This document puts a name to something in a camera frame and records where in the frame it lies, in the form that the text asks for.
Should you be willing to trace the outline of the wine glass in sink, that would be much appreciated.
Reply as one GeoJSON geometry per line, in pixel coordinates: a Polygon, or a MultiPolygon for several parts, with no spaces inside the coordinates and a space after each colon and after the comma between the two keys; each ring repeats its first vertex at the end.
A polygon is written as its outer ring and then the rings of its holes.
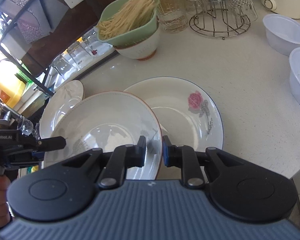
{"type": "Polygon", "coordinates": [[[21,131],[24,136],[33,136],[36,139],[40,138],[39,123],[33,123],[31,120],[21,116],[18,120],[17,129],[21,131]]]}

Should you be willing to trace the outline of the upside down glass middle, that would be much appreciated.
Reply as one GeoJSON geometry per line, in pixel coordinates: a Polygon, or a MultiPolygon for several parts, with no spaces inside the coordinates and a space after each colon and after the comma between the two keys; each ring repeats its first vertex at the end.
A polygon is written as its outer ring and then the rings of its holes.
{"type": "Polygon", "coordinates": [[[75,63],[79,66],[79,68],[84,67],[91,60],[90,54],[78,41],[75,41],[72,45],[70,45],[67,48],[67,52],[70,55],[70,57],[75,61],[75,63]]]}

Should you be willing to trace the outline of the green colander basket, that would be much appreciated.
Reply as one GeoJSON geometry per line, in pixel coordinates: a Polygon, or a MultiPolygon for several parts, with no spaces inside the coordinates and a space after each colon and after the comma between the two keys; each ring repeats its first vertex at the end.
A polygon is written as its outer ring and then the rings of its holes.
{"type": "Polygon", "coordinates": [[[126,47],[150,37],[157,29],[159,0],[116,0],[102,12],[97,24],[100,42],[126,47]]]}

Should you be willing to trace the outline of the white plate with grey leaves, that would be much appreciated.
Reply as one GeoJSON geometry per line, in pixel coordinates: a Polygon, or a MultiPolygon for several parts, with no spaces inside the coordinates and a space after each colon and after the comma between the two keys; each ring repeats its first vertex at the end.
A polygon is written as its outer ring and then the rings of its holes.
{"type": "Polygon", "coordinates": [[[72,80],[57,90],[43,111],[39,124],[40,138],[51,137],[61,119],[83,98],[84,87],[78,80],[72,80]]]}

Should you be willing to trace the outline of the upside down glass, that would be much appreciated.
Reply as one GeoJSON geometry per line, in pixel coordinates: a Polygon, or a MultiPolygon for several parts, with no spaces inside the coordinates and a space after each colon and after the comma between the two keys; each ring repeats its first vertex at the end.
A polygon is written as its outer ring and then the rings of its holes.
{"type": "Polygon", "coordinates": [[[72,65],[62,55],[55,57],[51,63],[51,66],[55,68],[55,70],[64,80],[67,80],[71,75],[72,65]]]}
{"type": "Polygon", "coordinates": [[[96,30],[94,28],[87,31],[82,36],[82,40],[93,55],[102,55],[101,44],[97,39],[96,30]]]}
{"type": "Polygon", "coordinates": [[[79,66],[79,68],[84,67],[91,60],[90,54],[78,41],[75,41],[72,45],[70,45],[67,48],[67,52],[70,55],[70,57],[75,61],[75,63],[79,66]]]}

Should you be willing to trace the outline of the clear plastic bowl far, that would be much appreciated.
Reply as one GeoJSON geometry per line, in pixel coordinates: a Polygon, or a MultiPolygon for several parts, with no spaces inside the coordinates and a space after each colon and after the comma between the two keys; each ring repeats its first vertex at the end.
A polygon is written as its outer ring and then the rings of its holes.
{"type": "Polygon", "coordinates": [[[300,23],[278,14],[266,15],[262,21],[268,44],[278,53],[289,56],[300,47],[300,23]]]}

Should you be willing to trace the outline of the dark wooden cutting board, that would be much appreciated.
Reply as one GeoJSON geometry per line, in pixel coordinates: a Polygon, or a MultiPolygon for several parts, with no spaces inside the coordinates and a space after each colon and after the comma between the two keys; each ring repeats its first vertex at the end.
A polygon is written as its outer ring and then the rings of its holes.
{"type": "Polygon", "coordinates": [[[58,54],[97,24],[104,8],[113,1],[84,0],[73,9],[68,9],[56,30],[32,42],[21,59],[30,73],[38,77],[58,54]]]}

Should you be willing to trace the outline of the black dish rack shelf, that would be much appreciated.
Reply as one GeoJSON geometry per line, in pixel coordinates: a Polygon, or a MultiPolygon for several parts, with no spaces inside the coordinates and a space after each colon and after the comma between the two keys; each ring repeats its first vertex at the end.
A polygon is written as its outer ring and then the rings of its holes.
{"type": "MultiPolygon", "coordinates": [[[[1,42],[9,33],[20,32],[28,44],[50,35],[68,9],[64,0],[0,0],[0,51],[6,48],[1,42]]],[[[18,60],[9,51],[4,55],[18,60]]],[[[27,76],[37,78],[30,71],[27,76]]]]}

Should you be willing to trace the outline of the yellow detergent bottle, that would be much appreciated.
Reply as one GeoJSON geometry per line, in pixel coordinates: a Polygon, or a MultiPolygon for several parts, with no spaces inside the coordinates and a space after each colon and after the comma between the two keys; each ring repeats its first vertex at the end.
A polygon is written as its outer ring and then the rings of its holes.
{"type": "Polygon", "coordinates": [[[9,70],[0,70],[0,99],[13,108],[20,101],[25,83],[9,70]]]}

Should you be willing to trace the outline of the white bowl with leaf pattern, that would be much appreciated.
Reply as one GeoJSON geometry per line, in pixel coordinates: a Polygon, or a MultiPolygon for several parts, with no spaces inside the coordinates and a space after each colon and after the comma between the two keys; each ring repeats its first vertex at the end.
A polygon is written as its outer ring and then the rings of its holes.
{"type": "Polygon", "coordinates": [[[127,179],[153,180],[162,158],[162,133],[151,108],[133,94],[108,91],[76,104],[55,127],[52,136],[66,140],[62,150],[47,152],[43,167],[49,167],[93,148],[111,152],[117,146],[135,145],[146,138],[143,167],[127,171],[127,179]]]}

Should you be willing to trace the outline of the white drip tray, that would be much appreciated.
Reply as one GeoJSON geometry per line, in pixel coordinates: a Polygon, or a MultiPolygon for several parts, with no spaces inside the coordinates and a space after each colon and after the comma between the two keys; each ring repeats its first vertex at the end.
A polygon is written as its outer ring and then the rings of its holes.
{"type": "Polygon", "coordinates": [[[89,68],[97,66],[114,52],[112,45],[95,40],[87,46],[82,40],[74,42],[49,65],[49,73],[45,83],[47,88],[58,90],[63,83],[78,78],[89,68]]]}

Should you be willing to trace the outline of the red lid plastic jar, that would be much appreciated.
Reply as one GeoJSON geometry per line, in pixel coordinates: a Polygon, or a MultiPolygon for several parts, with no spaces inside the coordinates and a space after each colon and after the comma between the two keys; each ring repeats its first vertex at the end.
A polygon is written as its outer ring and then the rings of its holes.
{"type": "Polygon", "coordinates": [[[184,0],[159,0],[158,19],[168,33],[178,33],[188,26],[184,0]]]}

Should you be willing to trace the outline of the white cutlery caddy left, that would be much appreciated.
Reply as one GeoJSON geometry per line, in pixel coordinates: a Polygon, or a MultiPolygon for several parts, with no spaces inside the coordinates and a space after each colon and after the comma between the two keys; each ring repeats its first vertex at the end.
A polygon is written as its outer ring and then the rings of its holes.
{"type": "Polygon", "coordinates": [[[4,44],[10,54],[18,60],[21,60],[31,48],[31,45],[26,43],[25,38],[18,31],[7,34],[1,43],[4,44]]]}

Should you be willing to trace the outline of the upside down glass left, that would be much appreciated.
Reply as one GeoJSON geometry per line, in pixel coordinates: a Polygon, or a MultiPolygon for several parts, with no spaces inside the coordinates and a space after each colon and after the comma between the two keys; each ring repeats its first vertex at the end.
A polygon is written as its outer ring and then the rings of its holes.
{"type": "Polygon", "coordinates": [[[55,57],[51,63],[51,66],[55,68],[55,70],[64,80],[67,80],[71,75],[72,65],[62,55],[55,57]]]}

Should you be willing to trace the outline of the white plate with pink rose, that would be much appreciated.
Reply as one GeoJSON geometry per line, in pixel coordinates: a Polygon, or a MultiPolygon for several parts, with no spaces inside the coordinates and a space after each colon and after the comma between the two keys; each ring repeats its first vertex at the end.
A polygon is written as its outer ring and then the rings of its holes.
{"type": "Polygon", "coordinates": [[[163,135],[174,145],[203,152],[223,148],[224,127],[212,98],[198,85],[178,77],[153,77],[135,83],[125,92],[142,99],[152,109],[163,135]]]}

